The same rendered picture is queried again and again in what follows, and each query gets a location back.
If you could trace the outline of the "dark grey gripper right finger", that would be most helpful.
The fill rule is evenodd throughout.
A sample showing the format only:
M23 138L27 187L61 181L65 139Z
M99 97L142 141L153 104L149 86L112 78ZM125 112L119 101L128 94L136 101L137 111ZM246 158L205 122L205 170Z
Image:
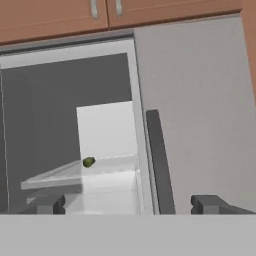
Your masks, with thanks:
M192 195L191 205L192 214L253 214L253 211L228 204L217 195Z

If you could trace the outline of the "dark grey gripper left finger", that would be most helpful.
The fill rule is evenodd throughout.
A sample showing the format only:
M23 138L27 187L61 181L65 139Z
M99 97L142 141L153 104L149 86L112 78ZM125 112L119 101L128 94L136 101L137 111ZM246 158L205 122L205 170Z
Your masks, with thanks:
M50 195L38 197L26 206L16 211L16 214L64 214L65 213L65 196Z

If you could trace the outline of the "glass fridge shelf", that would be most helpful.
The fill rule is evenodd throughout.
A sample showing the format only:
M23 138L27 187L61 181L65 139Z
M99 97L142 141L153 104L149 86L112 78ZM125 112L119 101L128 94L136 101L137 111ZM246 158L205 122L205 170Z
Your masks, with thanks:
M105 174L135 172L139 167L137 155L97 158L90 167L76 160L51 171L36 175L21 182L22 190L42 189L80 184L84 178Z

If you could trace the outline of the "grey fridge door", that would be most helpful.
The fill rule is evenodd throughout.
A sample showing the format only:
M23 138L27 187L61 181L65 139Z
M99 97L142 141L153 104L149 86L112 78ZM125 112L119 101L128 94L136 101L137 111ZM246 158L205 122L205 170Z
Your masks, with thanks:
M138 28L142 101L160 114L176 210L194 194L256 211L256 106L233 15Z

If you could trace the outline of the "white open fridge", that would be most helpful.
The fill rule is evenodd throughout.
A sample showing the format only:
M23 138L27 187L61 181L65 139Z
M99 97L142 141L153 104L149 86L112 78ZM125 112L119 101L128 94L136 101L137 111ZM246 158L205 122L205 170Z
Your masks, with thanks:
M133 39L0 56L0 87L9 212L64 195L64 214L153 214ZM126 155L138 156L135 172L21 189L22 181L76 160Z

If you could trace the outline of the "small green round food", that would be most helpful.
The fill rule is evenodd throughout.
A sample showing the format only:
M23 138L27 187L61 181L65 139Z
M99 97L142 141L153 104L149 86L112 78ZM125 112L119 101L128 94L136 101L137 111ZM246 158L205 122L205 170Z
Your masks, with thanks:
M83 166L85 168L89 168L91 167L94 163L96 162L96 159L94 157L86 157L84 160L83 160Z

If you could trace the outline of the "brown wooden side panel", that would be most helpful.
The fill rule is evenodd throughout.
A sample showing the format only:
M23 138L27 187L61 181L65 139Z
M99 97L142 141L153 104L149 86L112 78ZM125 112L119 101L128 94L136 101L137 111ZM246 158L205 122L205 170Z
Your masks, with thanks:
M241 16L244 25L254 98L256 100L256 0L242 0Z

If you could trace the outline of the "brown wooden cupboard door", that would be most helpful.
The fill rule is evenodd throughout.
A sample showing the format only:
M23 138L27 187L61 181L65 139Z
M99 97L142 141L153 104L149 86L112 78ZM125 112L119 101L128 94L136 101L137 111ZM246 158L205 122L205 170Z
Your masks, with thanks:
M101 31L108 28L105 0L0 0L0 45Z
M115 0L106 1L113 29L242 10L242 0L122 0L123 14L117 17Z

